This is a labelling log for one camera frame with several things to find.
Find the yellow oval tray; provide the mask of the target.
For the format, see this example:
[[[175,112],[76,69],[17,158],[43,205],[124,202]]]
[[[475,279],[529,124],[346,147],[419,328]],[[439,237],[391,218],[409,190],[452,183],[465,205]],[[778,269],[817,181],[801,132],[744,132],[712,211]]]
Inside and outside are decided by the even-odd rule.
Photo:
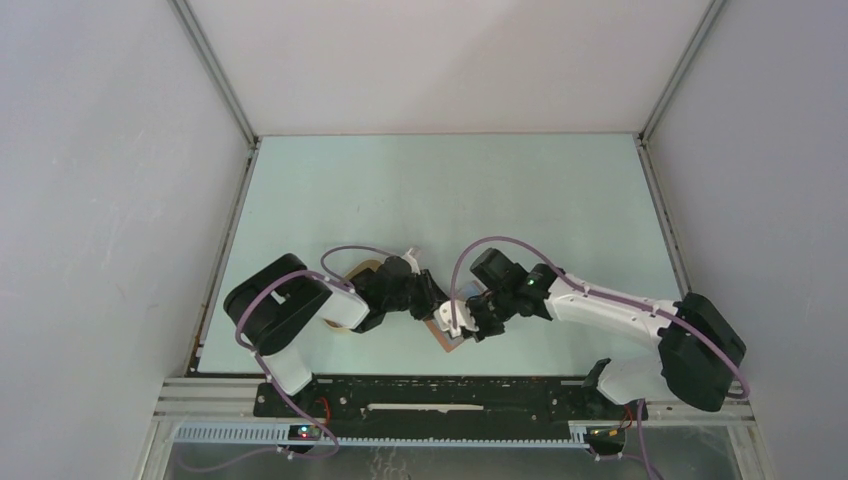
[[[381,262],[378,260],[366,260],[351,270],[345,276],[345,279],[351,281],[354,287],[359,289],[360,287],[363,287],[366,281],[376,273],[376,270],[380,266]],[[353,332],[363,334],[373,330],[383,323],[384,318],[384,313],[370,312],[366,318],[353,329]]]

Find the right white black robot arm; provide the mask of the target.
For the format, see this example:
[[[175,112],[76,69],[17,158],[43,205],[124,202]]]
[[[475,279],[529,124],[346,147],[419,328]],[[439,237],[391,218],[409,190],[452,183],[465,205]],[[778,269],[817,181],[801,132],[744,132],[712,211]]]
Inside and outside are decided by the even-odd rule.
[[[632,296],[547,261],[526,270],[495,248],[486,249],[470,271],[483,292],[449,300],[438,312],[443,330],[453,337],[482,341],[522,316],[598,328],[644,349],[641,357],[595,363],[581,392],[583,408],[593,417],[606,418],[637,400],[678,399],[717,412],[735,395],[731,387],[747,347],[701,294],[688,292],[677,301]]]

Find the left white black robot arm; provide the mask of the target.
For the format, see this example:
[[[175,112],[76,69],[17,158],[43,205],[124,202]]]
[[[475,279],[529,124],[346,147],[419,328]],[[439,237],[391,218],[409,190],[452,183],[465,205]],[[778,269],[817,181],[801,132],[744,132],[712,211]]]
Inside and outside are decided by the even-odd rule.
[[[449,300],[427,269],[409,256],[389,256],[336,280],[285,254],[227,294],[223,309],[236,326],[236,341],[280,386],[278,404],[304,416],[316,403],[313,369],[298,345],[311,323],[328,321],[356,333],[379,326],[389,313],[406,312],[428,320]]]

